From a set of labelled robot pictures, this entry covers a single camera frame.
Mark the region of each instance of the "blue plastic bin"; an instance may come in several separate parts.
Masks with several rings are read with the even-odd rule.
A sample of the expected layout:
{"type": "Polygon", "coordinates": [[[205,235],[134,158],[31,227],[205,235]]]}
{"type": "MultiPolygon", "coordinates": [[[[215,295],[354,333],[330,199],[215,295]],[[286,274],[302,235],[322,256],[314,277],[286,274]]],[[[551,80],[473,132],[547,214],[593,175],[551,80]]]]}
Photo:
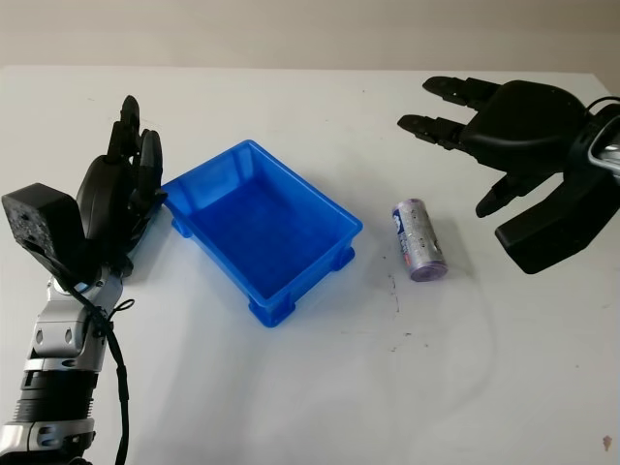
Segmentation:
{"type": "Polygon", "coordinates": [[[350,262],[361,222],[247,140],[164,186],[172,224],[194,237],[265,326],[350,262]]]}

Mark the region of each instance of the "white tabletop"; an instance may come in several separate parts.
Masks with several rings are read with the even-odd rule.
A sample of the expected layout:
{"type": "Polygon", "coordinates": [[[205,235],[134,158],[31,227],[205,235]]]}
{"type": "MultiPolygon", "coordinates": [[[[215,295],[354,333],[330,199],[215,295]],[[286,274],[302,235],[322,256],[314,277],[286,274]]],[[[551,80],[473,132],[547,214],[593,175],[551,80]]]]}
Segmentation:
{"type": "MultiPolygon", "coordinates": [[[[441,73],[467,76],[463,73],[441,73]]],[[[254,139],[363,223],[356,258],[263,327],[247,299],[163,209],[116,318],[129,368],[130,464],[611,464],[618,437],[616,216],[576,257],[528,276],[494,229],[550,192],[480,220],[500,173],[396,126],[405,113],[467,121],[424,92],[434,73],[8,68],[0,82],[1,192],[40,181],[75,194],[108,147],[123,98],[160,131],[164,180],[254,139]],[[426,201],[450,272],[409,280],[390,208],[426,201]]],[[[592,76],[472,73],[559,85],[592,76]]],[[[0,420],[11,419],[47,272],[0,215],[0,420]]],[[[95,391],[86,457],[113,463],[113,361],[95,391]]]]}

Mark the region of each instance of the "robotic hand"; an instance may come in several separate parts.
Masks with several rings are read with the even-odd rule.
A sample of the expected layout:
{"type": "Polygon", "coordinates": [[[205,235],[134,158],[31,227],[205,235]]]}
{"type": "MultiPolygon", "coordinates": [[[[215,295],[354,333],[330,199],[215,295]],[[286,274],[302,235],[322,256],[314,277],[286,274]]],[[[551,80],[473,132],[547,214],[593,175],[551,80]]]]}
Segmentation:
{"type": "Polygon", "coordinates": [[[162,147],[155,131],[140,134],[133,97],[114,123],[108,153],[91,164],[77,201],[43,184],[2,198],[15,240],[49,272],[47,305],[35,325],[15,420],[0,432],[0,464],[86,464],[94,439],[93,389],[106,341],[116,361],[123,435],[129,440],[127,371],[111,316],[131,274],[128,254],[164,201],[162,147]]]}
{"type": "Polygon", "coordinates": [[[552,174],[564,174],[549,197],[495,232],[526,273],[587,247],[620,207],[620,105],[590,112],[602,101],[620,101],[617,97],[587,108],[565,90],[521,80],[500,85],[432,77],[423,87],[478,113],[467,125],[417,115],[403,116],[398,125],[506,173],[478,204],[479,217],[526,196],[552,174]]]}

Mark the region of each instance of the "black cable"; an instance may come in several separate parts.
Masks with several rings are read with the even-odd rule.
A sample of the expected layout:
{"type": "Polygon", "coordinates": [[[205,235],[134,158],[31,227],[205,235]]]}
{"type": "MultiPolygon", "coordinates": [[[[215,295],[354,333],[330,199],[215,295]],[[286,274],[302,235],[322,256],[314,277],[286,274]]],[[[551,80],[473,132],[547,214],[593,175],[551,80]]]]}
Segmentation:
{"type": "MultiPolygon", "coordinates": [[[[127,449],[129,448],[129,386],[127,385],[127,367],[123,360],[123,354],[120,350],[118,340],[112,329],[112,326],[106,317],[101,312],[101,308],[95,306],[90,300],[75,290],[73,286],[68,286],[66,283],[59,279],[58,283],[69,294],[71,294],[79,303],[88,309],[90,317],[93,319],[95,326],[106,336],[108,340],[109,351],[112,354],[112,358],[116,361],[116,377],[118,378],[118,400],[120,402],[120,417],[121,417],[121,438],[118,444],[118,452],[116,453],[115,465],[124,465],[127,459],[127,449]]],[[[127,301],[121,303],[119,307],[122,307],[127,301]]]]}
{"type": "Polygon", "coordinates": [[[613,100],[616,102],[620,102],[620,97],[616,97],[615,95],[607,95],[606,97],[601,97],[600,99],[595,100],[594,102],[592,102],[590,105],[588,105],[588,107],[585,109],[586,114],[595,106],[598,105],[600,102],[606,102],[607,100],[613,100]]]}
{"type": "Polygon", "coordinates": [[[134,306],[135,303],[136,301],[133,298],[128,298],[127,300],[121,302],[119,305],[116,305],[116,307],[109,313],[108,321],[109,322],[112,321],[112,317],[114,316],[116,312],[122,312],[124,310],[129,310],[130,308],[134,306]]]}

